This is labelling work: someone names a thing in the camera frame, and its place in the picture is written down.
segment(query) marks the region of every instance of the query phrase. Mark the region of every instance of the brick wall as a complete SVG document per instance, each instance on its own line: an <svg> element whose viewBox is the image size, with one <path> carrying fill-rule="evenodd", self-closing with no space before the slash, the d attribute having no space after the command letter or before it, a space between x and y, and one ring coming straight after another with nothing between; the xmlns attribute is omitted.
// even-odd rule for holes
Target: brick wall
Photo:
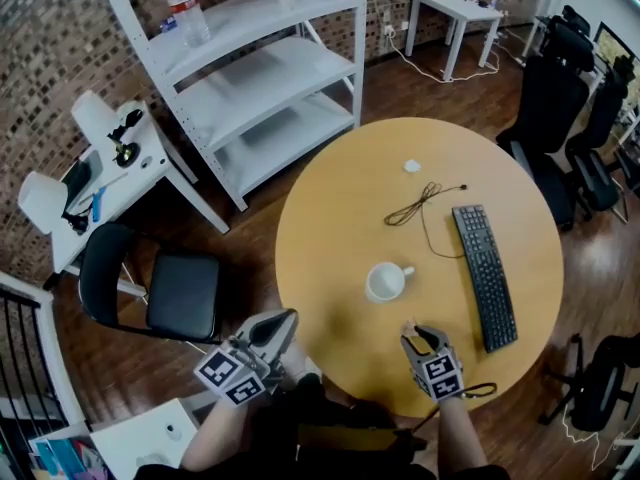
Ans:
<svg viewBox="0 0 640 480"><path fill-rule="evenodd" d="M201 1L208 7L224 0ZM165 0L133 2L145 29L155 33L167 16ZM399 30L408 19L409 0L378 2L380 12L389 10ZM515 15L514 22L526 21L535 2L501 1ZM314 26L332 49L352 56L351 13L319 18ZM423 12L419 42L444 32L440 15ZM372 0L366 45L368 59L388 51ZM51 254L48 237L19 211L16 195L31 170L58 177L87 146L69 109L89 88L114 107L131 98L145 99L161 122L172 124L107 0L0 0L0 269L25 280L46 279L52 272Z"/></svg>

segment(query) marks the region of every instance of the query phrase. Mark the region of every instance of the round wooden table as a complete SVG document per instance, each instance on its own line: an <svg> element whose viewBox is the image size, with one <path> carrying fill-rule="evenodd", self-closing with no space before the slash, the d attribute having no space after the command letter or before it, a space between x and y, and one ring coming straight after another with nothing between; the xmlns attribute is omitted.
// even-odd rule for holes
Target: round wooden table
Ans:
<svg viewBox="0 0 640 480"><path fill-rule="evenodd" d="M407 160L421 164L407 173ZM487 354L464 258L435 256L419 215L400 227L383 218L416 201L429 182L467 184L430 200L425 222L434 249L461 254L451 208L482 204L503 262L518 340ZM374 304L369 270L414 266L400 298ZM560 308L560 240L542 194L523 169L475 132L434 119L378 121L353 130L311 161L289 194L276 241L284 307L300 314L297 339L331 381L395 414L423 417L433 406L414 384L400 344L405 321L449 335L465 385L496 382L504 393L533 365ZM475 407L491 397L469 402Z"/></svg>

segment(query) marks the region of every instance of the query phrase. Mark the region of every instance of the forearm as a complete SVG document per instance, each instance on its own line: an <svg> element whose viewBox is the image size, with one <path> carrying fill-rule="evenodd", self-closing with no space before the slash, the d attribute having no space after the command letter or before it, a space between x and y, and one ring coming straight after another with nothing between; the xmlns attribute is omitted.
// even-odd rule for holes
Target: forearm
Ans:
<svg viewBox="0 0 640 480"><path fill-rule="evenodd" d="M486 465L487 458L464 402L458 397L442 401L438 439L440 477Z"/></svg>
<svg viewBox="0 0 640 480"><path fill-rule="evenodd" d="M221 399L189 443L180 467L204 471L233 457L240 451L252 404L233 407Z"/></svg>

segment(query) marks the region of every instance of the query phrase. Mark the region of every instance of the wooden floor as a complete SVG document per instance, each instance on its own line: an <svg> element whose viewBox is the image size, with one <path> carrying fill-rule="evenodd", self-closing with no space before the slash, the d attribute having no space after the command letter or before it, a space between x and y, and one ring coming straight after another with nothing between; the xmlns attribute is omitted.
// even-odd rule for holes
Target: wooden floor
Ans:
<svg viewBox="0 0 640 480"><path fill-rule="evenodd" d="M509 45L513 51L521 48L517 42ZM465 41L455 76L467 76L478 69L480 49L479 36ZM413 60L437 71L444 67L446 50L430 46L418 50ZM521 69L503 52L499 74L444 85L419 76L394 57L365 73L363 121L433 117L492 140L516 115L521 80ZM312 158L313 153L307 155L250 194L249 210L244 214L235 211L215 180L203 170L197 188L231 225L225 236L165 182L160 182L123 220L178 244L218 254L239 266L241 274L235 280L237 314L277 308L274 244L278 219L288 191ZM633 213L629 225L605 213L589 223L578 219L575 229L562 236L564 297L547 348L515 387L472 414L490 460L506 467L514 479L608 478L619 457L620 451L613 451L604 465L591 473L593 439L572 444L560 420L549 427L536 420L561 395L559 386L542 381L541 365L549 361L562 369L570 364L566 343L573 333L584 336L590 358L604 336L640 331L640 233L635 228L640 210L636 200L628 199ZM151 252L140 252L143 270L148 270ZM63 354L90 421L123 419L201 390L191 374L200 357L197 351L185 344L101 327L84 315L76 292L75 278L63 277L57 287L56 318ZM128 304L123 317L133 318L136 311L142 308ZM598 460L606 453L611 438L628 426L629 422L612 423L602 437ZM427 433L433 436L435 428L435 422L431 422ZM432 455L435 443L430 449Z"/></svg>

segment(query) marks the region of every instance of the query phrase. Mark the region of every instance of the shelf board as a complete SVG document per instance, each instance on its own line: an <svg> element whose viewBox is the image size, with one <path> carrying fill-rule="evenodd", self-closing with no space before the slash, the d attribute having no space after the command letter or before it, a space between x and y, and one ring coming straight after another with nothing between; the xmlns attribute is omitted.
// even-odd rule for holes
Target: shelf board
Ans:
<svg viewBox="0 0 640 480"><path fill-rule="evenodd" d="M355 64L300 37L287 37L199 80L179 95L214 151L259 122L355 73Z"/></svg>
<svg viewBox="0 0 640 480"><path fill-rule="evenodd" d="M263 121L216 156L231 183L245 195L352 124L349 112L317 93Z"/></svg>
<svg viewBox="0 0 640 480"><path fill-rule="evenodd" d="M184 45L178 28L150 41L164 79L176 84L198 69L261 37L319 16L357 6L357 0L294 0L288 9L278 0L228 0L204 11L211 40L197 48Z"/></svg>

